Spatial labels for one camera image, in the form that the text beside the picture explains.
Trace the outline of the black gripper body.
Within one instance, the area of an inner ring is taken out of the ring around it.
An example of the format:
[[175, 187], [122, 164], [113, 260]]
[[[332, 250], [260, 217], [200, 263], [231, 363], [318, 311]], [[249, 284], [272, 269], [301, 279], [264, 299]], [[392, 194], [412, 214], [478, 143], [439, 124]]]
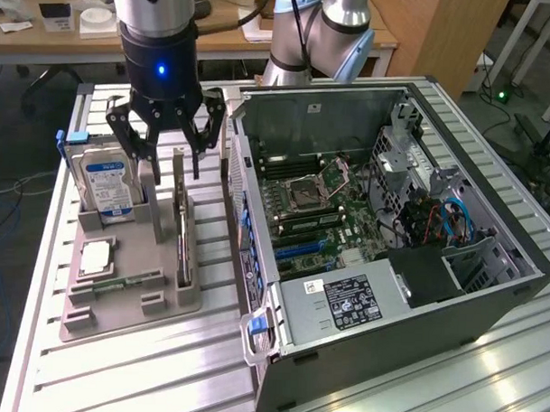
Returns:
[[163, 38], [138, 35], [124, 23], [119, 26], [127, 74], [138, 94], [160, 101], [181, 98], [188, 107], [200, 105], [195, 23]]

